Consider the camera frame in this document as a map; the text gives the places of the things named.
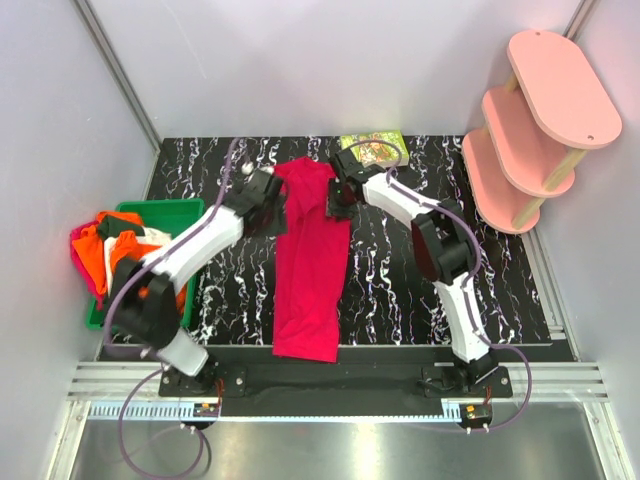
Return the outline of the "crimson red t shirt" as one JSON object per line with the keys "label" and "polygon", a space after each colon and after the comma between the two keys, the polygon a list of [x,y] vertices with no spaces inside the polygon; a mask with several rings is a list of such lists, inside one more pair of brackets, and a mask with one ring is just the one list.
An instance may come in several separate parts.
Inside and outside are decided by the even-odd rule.
{"label": "crimson red t shirt", "polygon": [[350,223],[327,216],[328,164],[300,157],[275,173],[285,181],[287,232],[276,239],[273,354],[334,363]]}

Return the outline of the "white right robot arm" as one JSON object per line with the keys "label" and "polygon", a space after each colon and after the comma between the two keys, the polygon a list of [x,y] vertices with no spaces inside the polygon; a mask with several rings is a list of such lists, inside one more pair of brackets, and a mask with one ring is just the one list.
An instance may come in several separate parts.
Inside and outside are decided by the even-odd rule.
{"label": "white right robot arm", "polygon": [[411,232],[415,262],[436,288],[451,335],[454,365],[436,387],[476,396],[486,389],[498,362],[482,325],[473,278],[480,266],[479,243],[453,200],[427,198],[378,165],[364,166],[350,148],[329,159],[327,215],[351,219],[359,204],[376,207]]}

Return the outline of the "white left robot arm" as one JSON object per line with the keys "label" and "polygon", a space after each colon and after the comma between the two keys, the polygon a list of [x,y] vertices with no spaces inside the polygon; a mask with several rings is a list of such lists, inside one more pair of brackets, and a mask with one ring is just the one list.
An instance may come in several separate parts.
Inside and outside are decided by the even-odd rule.
{"label": "white left robot arm", "polygon": [[208,394],[216,372],[205,365],[206,349],[181,326],[177,294],[211,258],[239,240],[286,231],[282,187],[273,168],[257,169],[169,244],[140,260],[120,260],[103,332],[111,335],[117,329],[135,337],[181,373],[181,384],[190,393]]}

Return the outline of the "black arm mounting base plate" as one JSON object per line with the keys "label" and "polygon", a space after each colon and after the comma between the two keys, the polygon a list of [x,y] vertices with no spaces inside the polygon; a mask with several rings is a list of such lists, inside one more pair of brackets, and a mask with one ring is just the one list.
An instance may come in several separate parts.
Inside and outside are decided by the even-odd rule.
{"label": "black arm mounting base plate", "polygon": [[242,398],[267,389],[416,393],[431,398],[507,399],[513,388],[494,351],[467,365],[447,346],[341,347],[326,363],[280,358],[265,347],[209,347],[202,371],[189,377],[175,368],[160,380],[162,397],[204,397],[223,391]]}

